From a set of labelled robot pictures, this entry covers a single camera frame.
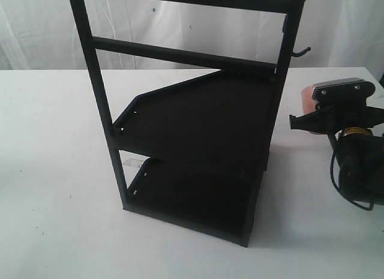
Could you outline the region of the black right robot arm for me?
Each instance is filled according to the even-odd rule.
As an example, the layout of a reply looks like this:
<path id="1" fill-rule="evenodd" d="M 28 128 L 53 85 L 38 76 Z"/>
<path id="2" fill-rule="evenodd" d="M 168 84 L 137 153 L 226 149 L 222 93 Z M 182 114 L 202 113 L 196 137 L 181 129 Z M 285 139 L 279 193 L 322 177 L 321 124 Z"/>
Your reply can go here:
<path id="1" fill-rule="evenodd" d="M 383 109 L 365 100 L 317 103 L 306 115 L 290 115 L 289 122 L 293 130 L 328 137 L 330 178 L 341 197 L 365 211 L 383 204 L 383 137 L 372 132 L 383 123 Z"/>

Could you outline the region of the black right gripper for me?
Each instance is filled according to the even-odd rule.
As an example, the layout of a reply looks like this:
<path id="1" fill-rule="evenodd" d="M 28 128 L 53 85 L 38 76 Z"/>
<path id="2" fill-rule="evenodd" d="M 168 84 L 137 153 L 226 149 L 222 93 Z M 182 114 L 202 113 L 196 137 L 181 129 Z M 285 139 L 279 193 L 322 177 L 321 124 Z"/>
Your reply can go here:
<path id="1" fill-rule="evenodd" d="M 314 134 L 336 133 L 349 127 L 372 128 L 383 123 L 383 109 L 367 106 L 365 98 L 313 100 L 313 112 L 289 115 L 291 130 L 313 131 Z"/>

